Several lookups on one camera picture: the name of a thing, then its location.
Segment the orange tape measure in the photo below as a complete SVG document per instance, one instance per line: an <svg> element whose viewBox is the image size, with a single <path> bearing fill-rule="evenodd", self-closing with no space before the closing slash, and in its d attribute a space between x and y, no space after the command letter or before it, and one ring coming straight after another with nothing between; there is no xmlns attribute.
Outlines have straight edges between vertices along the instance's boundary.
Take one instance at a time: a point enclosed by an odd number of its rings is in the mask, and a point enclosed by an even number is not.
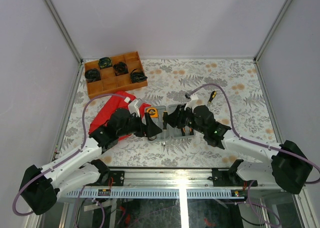
<svg viewBox="0 0 320 228"><path fill-rule="evenodd" d="M150 115L151 118L158 118L159 117L158 110L155 107L148 107L146 109L146 112Z"/></svg>

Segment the black yellow screwdriver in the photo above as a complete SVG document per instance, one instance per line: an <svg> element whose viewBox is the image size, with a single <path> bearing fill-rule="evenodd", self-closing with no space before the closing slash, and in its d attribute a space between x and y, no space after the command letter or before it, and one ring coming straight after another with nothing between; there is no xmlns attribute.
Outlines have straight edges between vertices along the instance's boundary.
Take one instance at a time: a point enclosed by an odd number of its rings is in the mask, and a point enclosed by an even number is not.
<svg viewBox="0 0 320 228"><path fill-rule="evenodd" d="M167 122L166 122L166 118L168 116L168 112L164 111L163 112L163 116L162 116L162 124L163 124L163 148L165 150L165 146L166 146L166 131L167 131Z"/></svg>
<svg viewBox="0 0 320 228"><path fill-rule="evenodd" d="M217 92L215 90L210 94L210 97L207 102L208 105L210 105L212 103L213 99L216 97L216 94L217 94Z"/></svg>

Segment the grey plastic tool case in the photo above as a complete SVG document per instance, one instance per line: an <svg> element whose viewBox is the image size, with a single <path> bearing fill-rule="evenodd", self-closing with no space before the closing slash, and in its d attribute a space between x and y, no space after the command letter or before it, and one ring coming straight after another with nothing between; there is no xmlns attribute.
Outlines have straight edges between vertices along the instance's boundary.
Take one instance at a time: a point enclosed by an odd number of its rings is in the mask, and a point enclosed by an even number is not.
<svg viewBox="0 0 320 228"><path fill-rule="evenodd" d="M174 111L177 109L179 104L173 104L169 106L153 106L158 110L158 118L151 118L153 122L162 129L162 132L156 136L156 139L150 142L163 142L164 141L164 133L163 133L163 112L167 111L169 117ZM171 123L167 123L167 130L166 130L166 140L173 138L173 139L183 139L183 138L192 138L196 134L194 130L193 136L182 136L181 127L172 126Z"/></svg>

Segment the orange handled pliers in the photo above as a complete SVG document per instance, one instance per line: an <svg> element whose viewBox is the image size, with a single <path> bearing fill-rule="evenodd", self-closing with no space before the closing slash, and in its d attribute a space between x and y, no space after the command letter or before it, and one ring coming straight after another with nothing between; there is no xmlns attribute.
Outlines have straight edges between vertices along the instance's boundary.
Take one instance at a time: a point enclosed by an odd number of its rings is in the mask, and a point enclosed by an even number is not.
<svg viewBox="0 0 320 228"><path fill-rule="evenodd" d="M189 127L182 127L180 131L182 136L193 136L195 134L193 128Z"/></svg>

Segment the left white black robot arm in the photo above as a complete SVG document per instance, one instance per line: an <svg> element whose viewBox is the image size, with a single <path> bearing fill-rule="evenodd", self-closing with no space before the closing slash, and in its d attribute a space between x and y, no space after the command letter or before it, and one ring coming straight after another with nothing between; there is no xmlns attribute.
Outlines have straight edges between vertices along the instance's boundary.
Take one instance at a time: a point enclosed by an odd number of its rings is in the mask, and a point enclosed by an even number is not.
<svg viewBox="0 0 320 228"><path fill-rule="evenodd" d="M162 132L148 113L143 117L125 108L117 109L107 121L89 134L79 147L40 168L26 169L18 196L36 215L49 211L66 193L88 184L105 185L109 169L98 156L127 135L152 138Z"/></svg>

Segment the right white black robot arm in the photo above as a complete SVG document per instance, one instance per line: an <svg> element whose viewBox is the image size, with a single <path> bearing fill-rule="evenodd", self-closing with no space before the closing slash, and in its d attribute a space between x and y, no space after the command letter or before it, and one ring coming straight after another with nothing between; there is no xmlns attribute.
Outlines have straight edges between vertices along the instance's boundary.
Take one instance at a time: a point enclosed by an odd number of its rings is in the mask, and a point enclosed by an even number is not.
<svg viewBox="0 0 320 228"><path fill-rule="evenodd" d="M236 151L253 157L258 163L236 160L228 171L228 180L233 185L244 181L259 184L277 184L288 193L298 195L312 171L312 165L292 141L283 144L265 144L240 136L231 127L215 120L205 105L194 109L178 105L166 117L173 128L190 127L203 134L208 145L224 150Z"/></svg>

